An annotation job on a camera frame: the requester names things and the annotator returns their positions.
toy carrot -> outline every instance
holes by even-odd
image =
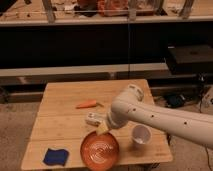
[[[88,100],[88,101],[85,101],[85,102],[77,105],[76,109],[96,107],[98,105],[103,106],[102,104],[98,103],[96,100]]]

table leg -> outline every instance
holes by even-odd
[[[144,165],[144,171],[151,171],[152,169],[156,168],[159,165],[159,163],[151,163]]]

wooden table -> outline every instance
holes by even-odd
[[[88,112],[107,113],[110,104],[129,83],[136,84],[145,93],[144,102],[154,104],[146,80],[113,80],[91,82],[49,83],[44,92],[32,134],[22,161],[22,170],[57,169],[60,166],[47,166],[42,160],[48,148],[67,149],[70,156],[65,168],[85,167],[80,156],[83,138],[96,127],[85,123]],[[75,109],[85,100],[96,99],[104,105],[95,108]],[[164,132],[150,128],[151,141],[142,151],[134,150],[131,130],[137,123],[129,122],[111,133],[120,146],[117,165],[148,164],[169,162],[172,155]]]

yellow object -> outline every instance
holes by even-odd
[[[96,130],[96,133],[97,133],[97,135],[102,135],[102,134],[105,134],[105,133],[107,133],[109,131],[110,131],[110,129],[108,128],[106,121],[103,121],[98,126],[98,128]]]

cable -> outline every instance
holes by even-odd
[[[131,57],[131,26],[128,19],[128,79],[130,79],[130,57]]]

